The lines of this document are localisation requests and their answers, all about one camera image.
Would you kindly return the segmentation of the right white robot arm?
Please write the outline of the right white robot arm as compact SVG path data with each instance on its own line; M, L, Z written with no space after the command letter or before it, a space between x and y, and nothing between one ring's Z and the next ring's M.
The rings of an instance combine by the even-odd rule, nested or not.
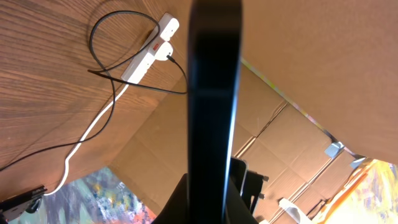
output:
M253 215L259 199L265 199L262 186L264 182L268 182L269 177L249 170L246 161L236 157L231 158L229 176Z

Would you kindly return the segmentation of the blue Galaxy smartphone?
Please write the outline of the blue Galaxy smartphone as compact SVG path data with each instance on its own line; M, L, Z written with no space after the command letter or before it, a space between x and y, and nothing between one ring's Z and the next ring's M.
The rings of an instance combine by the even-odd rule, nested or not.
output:
M194 1L188 32L188 221L224 223L243 4Z

